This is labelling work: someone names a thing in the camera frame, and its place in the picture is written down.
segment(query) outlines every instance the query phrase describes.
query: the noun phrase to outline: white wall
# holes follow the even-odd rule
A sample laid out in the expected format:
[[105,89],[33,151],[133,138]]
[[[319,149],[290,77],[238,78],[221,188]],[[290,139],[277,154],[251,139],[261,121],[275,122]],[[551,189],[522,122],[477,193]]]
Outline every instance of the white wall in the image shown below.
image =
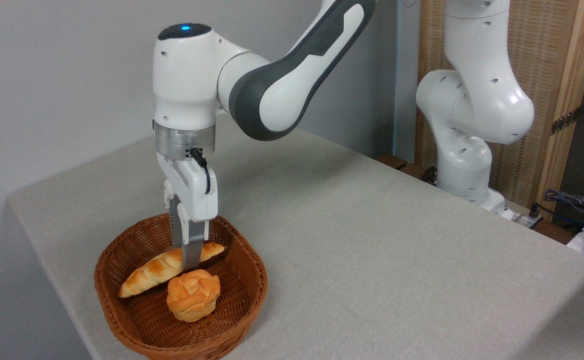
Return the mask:
[[[29,243],[11,230],[7,196],[151,136],[151,54],[164,27],[207,23],[275,60],[319,3],[0,0],[0,359],[88,357]],[[379,0],[301,127],[366,155],[391,151],[395,32],[396,5]]]

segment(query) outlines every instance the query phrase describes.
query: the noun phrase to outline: table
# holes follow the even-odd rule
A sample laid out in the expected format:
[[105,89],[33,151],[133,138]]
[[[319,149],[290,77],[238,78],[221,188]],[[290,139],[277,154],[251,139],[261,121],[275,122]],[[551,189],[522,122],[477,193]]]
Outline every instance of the table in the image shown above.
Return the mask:
[[[584,255],[303,130],[217,125],[219,214],[260,254],[266,302],[228,360],[584,359]],[[110,332],[94,265],[165,212],[152,139],[8,200],[94,359]]]

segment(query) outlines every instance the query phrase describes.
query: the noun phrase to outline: bread roll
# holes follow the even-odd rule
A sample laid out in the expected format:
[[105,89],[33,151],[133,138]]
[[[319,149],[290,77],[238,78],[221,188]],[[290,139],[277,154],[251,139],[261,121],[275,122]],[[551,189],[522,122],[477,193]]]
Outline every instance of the bread roll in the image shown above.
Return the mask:
[[[219,243],[205,243],[201,250],[200,261],[205,262],[205,260],[223,253],[225,249],[225,246]],[[183,253],[180,248],[173,248],[155,256],[132,272],[121,285],[121,289],[118,290],[118,297],[125,298],[141,294],[179,275],[183,271],[182,257]]]
[[196,269],[168,282],[166,303],[176,319],[195,322],[214,311],[219,294],[219,276]]

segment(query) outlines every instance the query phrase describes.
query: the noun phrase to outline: round bun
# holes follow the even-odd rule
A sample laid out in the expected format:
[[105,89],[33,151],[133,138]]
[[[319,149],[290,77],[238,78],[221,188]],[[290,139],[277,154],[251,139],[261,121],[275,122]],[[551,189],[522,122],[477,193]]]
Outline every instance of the round bun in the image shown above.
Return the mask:
[[176,319],[195,322],[214,311],[219,294],[219,276],[196,269],[168,282],[166,302]]

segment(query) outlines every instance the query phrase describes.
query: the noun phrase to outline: hinge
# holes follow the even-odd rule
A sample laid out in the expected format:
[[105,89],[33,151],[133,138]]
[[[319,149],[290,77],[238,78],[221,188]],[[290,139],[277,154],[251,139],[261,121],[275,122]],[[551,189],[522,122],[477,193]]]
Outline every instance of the hinge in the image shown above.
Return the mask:
[[567,128],[568,125],[574,123],[579,118],[579,112],[581,111],[581,107],[577,107],[576,109],[572,110],[568,114],[561,116],[558,120],[555,120],[552,123],[552,131],[550,132],[550,136],[554,135],[561,130]]

